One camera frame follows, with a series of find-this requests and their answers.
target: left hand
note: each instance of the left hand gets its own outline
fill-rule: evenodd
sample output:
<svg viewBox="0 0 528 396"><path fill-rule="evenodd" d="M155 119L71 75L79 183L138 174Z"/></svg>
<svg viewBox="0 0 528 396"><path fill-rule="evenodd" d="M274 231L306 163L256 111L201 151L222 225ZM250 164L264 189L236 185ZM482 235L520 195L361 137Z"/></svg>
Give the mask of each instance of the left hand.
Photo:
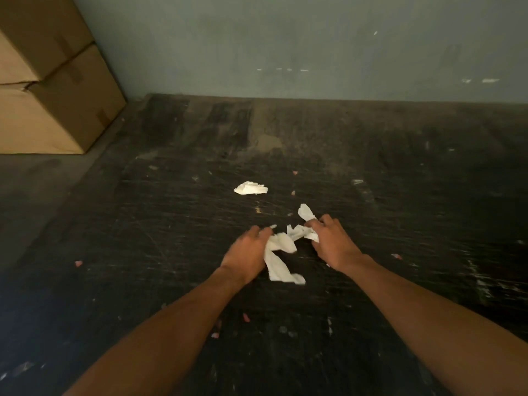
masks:
<svg viewBox="0 0 528 396"><path fill-rule="evenodd" d="M269 227L260 230L252 226L229 248L221 267L231 270L247 285L264 268L264 248L271 235L273 230Z"/></svg>

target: black mat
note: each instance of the black mat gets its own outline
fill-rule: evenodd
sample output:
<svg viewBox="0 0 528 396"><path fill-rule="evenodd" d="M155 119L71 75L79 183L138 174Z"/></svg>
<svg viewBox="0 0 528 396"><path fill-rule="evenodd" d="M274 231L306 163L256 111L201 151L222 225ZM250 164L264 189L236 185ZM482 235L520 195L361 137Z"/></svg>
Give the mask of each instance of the black mat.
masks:
<svg viewBox="0 0 528 396"><path fill-rule="evenodd" d="M1 275L0 393L62 393L250 225L301 223L300 203L528 339L527 123L525 106L149 98ZM269 192L235 194L245 180ZM306 286L265 271L244 288L179 394L449 394L355 284L298 248L282 257Z"/></svg>

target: brown tape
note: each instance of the brown tape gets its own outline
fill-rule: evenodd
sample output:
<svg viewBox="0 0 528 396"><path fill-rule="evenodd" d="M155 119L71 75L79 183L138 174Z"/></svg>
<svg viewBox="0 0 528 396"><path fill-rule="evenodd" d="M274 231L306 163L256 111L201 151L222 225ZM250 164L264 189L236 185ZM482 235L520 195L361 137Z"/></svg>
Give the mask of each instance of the brown tape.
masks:
<svg viewBox="0 0 528 396"><path fill-rule="evenodd" d="M97 113L97 119L101 122L101 125L106 128L112 120L106 115L104 110L99 110Z"/></svg>
<svg viewBox="0 0 528 396"><path fill-rule="evenodd" d="M63 52L63 54L68 57L69 59L71 57L73 57L74 55L74 51L73 51L73 48L71 48L70 44L68 43L68 41L64 38L63 35L61 34L57 34L55 36L55 41L57 42L57 45L59 46L59 48L61 49L61 51Z"/></svg>
<svg viewBox="0 0 528 396"><path fill-rule="evenodd" d="M64 72L68 74L73 83L79 84L83 81L84 76L79 68L75 66L75 61L64 66Z"/></svg>

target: gray wall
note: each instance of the gray wall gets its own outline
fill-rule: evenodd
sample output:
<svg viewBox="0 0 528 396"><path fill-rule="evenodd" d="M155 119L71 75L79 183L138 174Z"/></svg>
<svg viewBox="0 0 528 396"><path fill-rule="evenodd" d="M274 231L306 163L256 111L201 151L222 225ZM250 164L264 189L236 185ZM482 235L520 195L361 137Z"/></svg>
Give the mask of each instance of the gray wall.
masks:
<svg viewBox="0 0 528 396"><path fill-rule="evenodd" d="M129 97L528 102L528 0L75 2Z"/></svg>

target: cardboard box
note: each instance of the cardboard box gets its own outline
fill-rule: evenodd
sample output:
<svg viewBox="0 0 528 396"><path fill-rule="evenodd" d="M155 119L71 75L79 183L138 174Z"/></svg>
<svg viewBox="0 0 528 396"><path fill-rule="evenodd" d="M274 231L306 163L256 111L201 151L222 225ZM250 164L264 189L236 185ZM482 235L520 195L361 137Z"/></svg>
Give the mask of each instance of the cardboard box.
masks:
<svg viewBox="0 0 528 396"><path fill-rule="evenodd" d="M91 45L42 82L0 85L0 153L84 153L124 106Z"/></svg>
<svg viewBox="0 0 528 396"><path fill-rule="evenodd" d="M43 80L93 41L72 0L0 0L0 83Z"/></svg>

